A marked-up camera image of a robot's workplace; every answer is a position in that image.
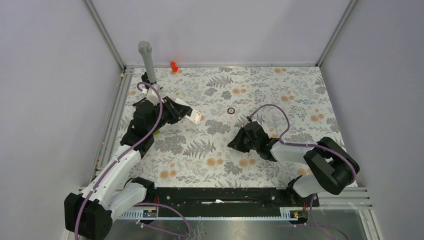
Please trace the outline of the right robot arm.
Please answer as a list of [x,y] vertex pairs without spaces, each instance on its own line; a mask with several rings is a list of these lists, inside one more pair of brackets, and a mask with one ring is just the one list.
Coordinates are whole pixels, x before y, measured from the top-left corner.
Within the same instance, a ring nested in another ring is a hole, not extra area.
[[339,195],[356,180],[360,171],[357,162],[330,137],[325,136],[317,143],[287,142],[269,137],[256,121],[240,128],[227,146],[242,153],[255,151],[266,161],[307,165],[311,173],[295,178],[288,185],[286,198],[293,206],[301,205],[312,194]]

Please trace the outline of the white red remote control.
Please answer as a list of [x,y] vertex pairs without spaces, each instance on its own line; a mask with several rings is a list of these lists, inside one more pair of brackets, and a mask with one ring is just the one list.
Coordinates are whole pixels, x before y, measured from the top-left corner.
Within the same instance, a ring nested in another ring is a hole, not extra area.
[[188,103],[186,103],[185,101],[183,101],[180,98],[176,98],[175,102],[177,104],[186,106],[186,107],[190,107],[190,110],[188,111],[187,115],[185,116],[186,119],[190,120],[192,123],[198,125],[201,121],[202,118],[202,113],[198,110],[196,110],[195,108],[191,107]]

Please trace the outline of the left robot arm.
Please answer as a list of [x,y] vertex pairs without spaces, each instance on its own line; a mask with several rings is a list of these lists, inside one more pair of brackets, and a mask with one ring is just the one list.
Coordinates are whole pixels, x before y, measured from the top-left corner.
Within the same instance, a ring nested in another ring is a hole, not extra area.
[[65,228],[75,239],[103,240],[114,221],[132,206],[154,202],[150,181],[132,182],[119,193],[116,189],[153,145],[155,132],[193,114],[194,110],[180,99],[173,101],[167,96],[161,101],[144,98],[137,102],[115,155],[81,193],[70,193],[64,200]]

